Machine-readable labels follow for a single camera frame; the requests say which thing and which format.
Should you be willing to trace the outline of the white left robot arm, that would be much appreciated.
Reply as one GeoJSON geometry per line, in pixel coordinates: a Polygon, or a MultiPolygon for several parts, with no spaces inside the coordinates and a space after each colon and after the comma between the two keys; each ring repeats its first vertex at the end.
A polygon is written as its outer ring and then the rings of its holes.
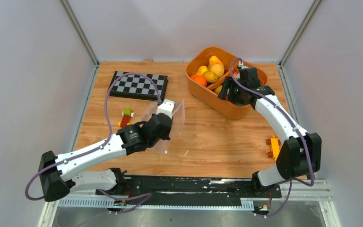
{"type": "Polygon", "coordinates": [[[123,194],[126,183],[115,172],[105,171],[92,180],[93,174],[86,170],[110,159],[145,151],[160,140],[170,140],[172,124],[171,113],[155,113],[148,121],[127,125],[103,141],[83,149],[61,155],[52,151],[43,153],[38,169],[43,199],[46,202],[56,201],[70,192],[88,189],[123,194]]]}

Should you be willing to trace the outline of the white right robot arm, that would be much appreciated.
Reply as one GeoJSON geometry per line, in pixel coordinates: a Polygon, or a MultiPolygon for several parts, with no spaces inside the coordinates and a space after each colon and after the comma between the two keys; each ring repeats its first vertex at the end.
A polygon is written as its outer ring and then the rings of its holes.
{"type": "Polygon", "coordinates": [[[263,86],[255,67],[238,66],[237,76],[225,78],[219,99],[236,104],[249,104],[270,124],[281,141],[276,163],[253,174],[251,191],[264,197],[270,186],[303,175],[314,177],[320,170],[321,144],[319,134],[309,133],[300,126],[280,104],[275,92],[263,86]]]}

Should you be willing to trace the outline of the orange plastic basket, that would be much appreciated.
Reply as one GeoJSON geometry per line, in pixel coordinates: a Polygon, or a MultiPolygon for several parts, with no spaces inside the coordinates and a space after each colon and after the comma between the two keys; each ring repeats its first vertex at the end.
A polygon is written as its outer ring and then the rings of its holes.
{"type": "Polygon", "coordinates": [[[196,97],[198,100],[212,107],[220,114],[231,120],[238,120],[244,117],[249,110],[250,105],[235,105],[228,100],[221,100],[217,98],[217,94],[213,90],[207,89],[191,79],[191,76],[195,75],[200,66],[208,66],[208,60],[211,56],[217,56],[225,67],[230,66],[235,55],[219,48],[219,47],[208,47],[202,50],[196,57],[194,57],[187,65],[185,69],[185,75],[187,77],[188,91],[191,95],[196,97]]]}

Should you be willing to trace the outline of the clear zip top bag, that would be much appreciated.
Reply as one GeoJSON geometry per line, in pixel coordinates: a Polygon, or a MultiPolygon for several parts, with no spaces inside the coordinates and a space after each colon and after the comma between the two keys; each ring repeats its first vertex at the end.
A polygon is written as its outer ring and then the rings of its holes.
{"type": "MultiPolygon", "coordinates": [[[[176,140],[176,137],[181,134],[181,131],[185,122],[185,100],[179,100],[175,102],[173,109],[173,124],[170,132],[170,140],[159,140],[151,150],[161,154],[167,155],[170,150],[170,145],[176,140]]],[[[140,115],[139,121],[148,121],[152,114],[155,114],[157,107],[159,106],[157,101],[153,101],[148,108],[140,115]]]]}

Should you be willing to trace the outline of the orange toy sausage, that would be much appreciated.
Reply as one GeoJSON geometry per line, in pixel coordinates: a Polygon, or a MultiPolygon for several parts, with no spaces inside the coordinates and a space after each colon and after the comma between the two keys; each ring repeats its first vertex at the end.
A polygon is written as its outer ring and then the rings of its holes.
{"type": "Polygon", "coordinates": [[[207,86],[207,89],[209,89],[209,90],[214,90],[214,89],[215,89],[215,88],[217,88],[218,86],[223,85],[225,78],[226,78],[226,77],[229,77],[229,76],[230,76],[230,73],[226,73],[226,74],[224,74],[223,76],[221,76],[221,77],[217,80],[217,82],[216,82],[216,83],[213,83],[213,84],[208,85],[208,86],[207,86]]]}

